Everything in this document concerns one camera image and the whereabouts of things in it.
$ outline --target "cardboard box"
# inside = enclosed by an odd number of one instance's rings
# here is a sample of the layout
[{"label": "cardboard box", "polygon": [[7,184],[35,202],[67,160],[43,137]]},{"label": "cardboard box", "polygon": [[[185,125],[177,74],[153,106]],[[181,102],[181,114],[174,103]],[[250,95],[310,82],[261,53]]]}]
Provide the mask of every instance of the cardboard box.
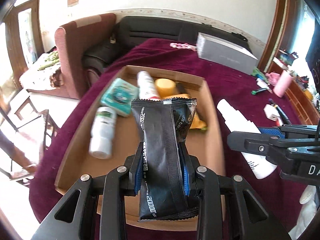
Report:
[{"label": "cardboard box", "polygon": [[199,33],[197,39],[198,57],[231,67],[251,75],[258,59],[247,49],[208,34]]},{"label": "cardboard box", "polygon": [[[225,175],[220,127],[207,82],[198,76],[139,66],[123,67],[113,80],[120,77],[136,86],[139,71],[148,71],[154,79],[168,78],[182,82],[191,97],[197,98],[197,112],[207,123],[208,130],[189,130],[186,138],[188,152],[190,155],[197,156],[201,165],[212,169],[219,175]],[[131,114],[129,117],[117,117],[111,159],[100,160],[88,154],[91,126],[96,110],[100,106],[100,98],[113,80],[105,86],[91,105],[68,146],[55,181],[56,190],[61,194],[65,194],[81,175],[90,174],[92,177],[97,177],[108,174],[109,171],[123,165],[126,157],[135,154],[137,150],[140,138],[137,124]],[[101,212],[101,203],[102,196],[99,198],[98,213]],[[197,227],[197,218],[138,223],[139,195],[125,197],[125,212],[126,222],[138,227],[170,231],[195,231]]]}]

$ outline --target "teal tissue pack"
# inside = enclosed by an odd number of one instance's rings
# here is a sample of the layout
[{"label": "teal tissue pack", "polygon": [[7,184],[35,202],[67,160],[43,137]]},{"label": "teal tissue pack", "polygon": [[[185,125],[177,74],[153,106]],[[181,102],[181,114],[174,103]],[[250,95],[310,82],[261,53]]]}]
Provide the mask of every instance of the teal tissue pack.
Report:
[{"label": "teal tissue pack", "polygon": [[139,89],[134,85],[116,78],[101,98],[101,105],[113,108],[117,114],[128,116],[131,113],[131,101],[138,98]]}]

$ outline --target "black package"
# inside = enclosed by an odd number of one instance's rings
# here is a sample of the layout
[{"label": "black package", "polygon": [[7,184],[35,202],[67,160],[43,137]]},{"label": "black package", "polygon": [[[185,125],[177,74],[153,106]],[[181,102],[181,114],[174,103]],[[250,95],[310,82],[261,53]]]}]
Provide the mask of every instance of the black package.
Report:
[{"label": "black package", "polygon": [[195,108],[196,100],[188,98],[132,101],[143,141],[140,220],[179,220],[198,213],[197,198],[190,200],[185,194],[184,164],[177,142],[185,140]]}]

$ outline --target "brown sofa armrest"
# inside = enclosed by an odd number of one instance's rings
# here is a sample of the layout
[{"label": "brown sofa armrest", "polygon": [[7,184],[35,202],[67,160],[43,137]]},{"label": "brown sofa armrest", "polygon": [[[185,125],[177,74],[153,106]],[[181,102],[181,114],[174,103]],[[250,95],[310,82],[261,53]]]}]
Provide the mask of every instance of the brown sofa armrest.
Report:
[{"label": "brown sofa armrest", "polygon": [[91,46],[109,38],[115,23],[115,14],[100,14],[71,21],[60,26],[55,32],[61,73],[71,98],[80,99],[88,90],[81,63],[83,53]]}]

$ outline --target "wallpaper border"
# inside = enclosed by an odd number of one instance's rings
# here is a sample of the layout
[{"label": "wallpaper border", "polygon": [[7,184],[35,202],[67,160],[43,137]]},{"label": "wallpaper border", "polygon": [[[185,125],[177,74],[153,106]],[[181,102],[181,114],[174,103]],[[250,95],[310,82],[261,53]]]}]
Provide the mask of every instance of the wallpaper border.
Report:
[{"label": "wallpaper border", "polygon": [[162,18],[173,18],[178,20],[185,20],[189,22],[195,23],[205,23],[209,24],[212,27],[227,31],[227,32],[234,32],[240,33],[241,35],[245,36],[249,43],[253,43],[258,45],[261,48],[265,48],[266,44],[256,37],[244,32],[241,29],[233,27],[229,24],[224,22],[220,22],[215,19],[211,19],[208,17],[204,17],[201,15],[175,11],[175,10],[167,10],[167,9],[153,9],[153,8],[134,8],[134,9],[122,9],[122,10],[112,10],[106,13],[114,13],[117,15],[117,22],[119,22],[125,16],[152,16],[152,17],[162,17]]}]

